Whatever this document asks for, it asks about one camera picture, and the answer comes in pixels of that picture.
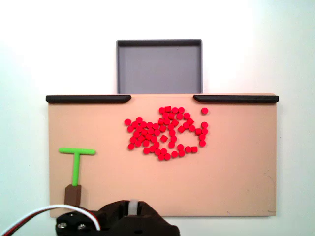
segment white wall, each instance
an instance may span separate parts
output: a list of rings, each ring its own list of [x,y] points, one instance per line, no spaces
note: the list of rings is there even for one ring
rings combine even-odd
[[[1,1],[0,231],[49,204],[46,95],[115,93],[117,39],[201,38],[204,93],[280,97],[277,216],[167,220],[183,236],[315,235],[315,2],[205,2]],[[54,220],[16,235],[53,236]]]

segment red cylindrical piece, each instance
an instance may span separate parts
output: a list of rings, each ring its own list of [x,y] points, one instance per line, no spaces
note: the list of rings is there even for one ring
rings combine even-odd
[[[202,108],[201,113],[206,115],[208,113],[208,108],[206,108],[206,107]]]
[[[174,114],[178,113],[178,108],[177,107],[173,107],[172,113],[174,113]]]
[[[191,147],[190,146],[185,147],[185,152],[186,153],[191,153]]]
[[[185,131],[185,128],[181,125],[178,127],[178,131],[183,133]]]
[[[136,122],[140,124],[142,122],[142,117],[137,117]]]
[[[171,111],[172,111],[172,107],[171,106],[165,107],[165,112],[171,112]]]
[[[142,145],[143,145],[144,147],[149,146],[149,144],[150,144],[149,140],[143,140]]]
[[[165,112],[165,108],[164,107],[160,107],[158,111],[159,111],[160,114],[163,114]]]
[[[176,119],[172,120],[172,125],[174,127],[176,127],[178,124],[179,124],[178,120],[176,120]]]
[[[204,147],[204,146],[206,145],[206,141],[200,140],[200,141],[199,141],[199,145],[200,145],[201,147]]]
[[[131,124],[131,120],[130,119],[125,119],[125,125],[130,125]]]
[[[192,152],[192,153],[198,152],[198,147],[197,147],[197,146],[192,146],[192,147],[191,147],[191,152]]]
[[[128,144],[128,149],[133,150],[134,149],[134,144]]]
[[[162,149],[161,149],[161,154],[162,154],[162,155],[167,154],[167,150],[166,150],[166,148],[162,148]]]
[[[161,140],[162,140],[162,142],[166,142],[167,141],[167,139],[168,139],[168,137],[167,136],[165,136],[165,135],[162,135],[162,137],[161,137]]]
[[[147,148],[147,147],[145,147],[145,148],[143,149],[143,153],[144,153],[145,155],[148,155],[148,154],[150,153],[150,149]]]
[[[129,133],[131,133],[134,130],[134,128],[132,127],[132,125],[130,125],[130,126],[128,126],[127,130]]]
[[[166,126],[165,125],[161,125],[161,127],[159,128],[159,130],[164,133],[166,131]]]
[[[183,113],[178,113],[176,116],[176,119],[181,120],[181,119],[183,119],[183,117],[184,117]]]
[[[199,135],[199,134],[201,134],[201,129],[195,129],[195,133],[196,133],[196,135]]]
[[[173,158],[178,157],[178,152],[177,152],[177,151],[173,151],[173,152],[172,152],[172,157],[173,157]]]
[[[178,109],[178,112],[179,112],[179,113],[184,113],[184,112],[185,112],[185,108],[184,108],[184,107],[180,107],[180,108]]]
[[[179,156],[180,156],[180,157],[185,156],[185,154],[186,154],[185,151],[179,151]]]
[[[176,142],[177,141],[177,137],[176,136],[171,136],[171,141],[172,142]]]
[[[208,123],[207,122],[202,122],[201,123],[201,127],[202,128],[207,128],[208,127]]]
[[[178,150],[178,151],[184,150],[184,145],[178,144],[178,145],[177,145],[177,150]]]
[[[208,133],[208,129],[203,128],[203,129],[201,130],[201,133],[206,135],[206,134]]]
[[[193,131],[195,131],[195,126],[192,124],[191,126],[189,126],[189,131],[190,132],[193,132]]]
[[[172,142],[172,141],[170,141],[170,142],[168,143],[168,146],[169,146],[169,148],[174,148],[174,147],[175,147],[175,143]]]
[[[164,113],[163,113],[163,118],[164,118],[164,119],[168,118],[168,115],[169,115],[169,113],[164,112]]]
[[[171,154],[167,153],[164,157],[166,161],[169,161],[171,159]]]

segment white wire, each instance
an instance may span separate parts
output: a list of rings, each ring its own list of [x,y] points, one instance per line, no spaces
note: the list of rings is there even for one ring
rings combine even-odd
[[[89,217],[94,225],[95,225],[95,228],[96,230],[100,230],[100,225],[96,219],[95,216],[93,216],[91,213],[89,213],[88,211],[86,210],[83,210],[81,208],[78,208],[78,207],[75,207],[75,206],[70,206],[70,205],[65,205],[65,204],[56,204],[56,205],[50,205],[50,206],[45,206],[45,207],[42,207],[42,208],[39,208],[37,210],[34,210],[32,211],[31,213],[23,216],[21,219],[19,219],[18,221],[16,221],[14,224],[12,224],[10,227],[8,227],[5,231],[2,232],[1,235],[4,235],[7,231],[9,231],[12,227],[14,227],[15,225],[17,225],[18,223],[20,223],[22,220],[24,220],[25,218],[39,212],[39,211],[42,211],[42,210],[52,210],[52,209],[56,209],[56,208],[65,208],[65,209],[69,209],[69,210],[75,210],[79,213],[82,213],[84,215],[86,215],[87,217]]]

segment tan board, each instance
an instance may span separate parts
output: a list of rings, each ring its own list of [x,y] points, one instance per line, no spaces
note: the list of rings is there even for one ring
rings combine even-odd
[[[206,146],[162,162],[143,148],[127,150],[131,134],[124,120],[157,122],[161,106],[185,107],[196,126],[208,122]],[[136,198],[162,216],[275,215],[276,113],[276,104],[205,104],[191,94],[132,95],[123,104],[49,104],[50,203],[64,203],[72,180],[73,155],[58,149],[88,148],[96,155],[81,156],[79,175],[81,206],[87,209]],[[197,146],[198,139],[186,131],[179,143]]]

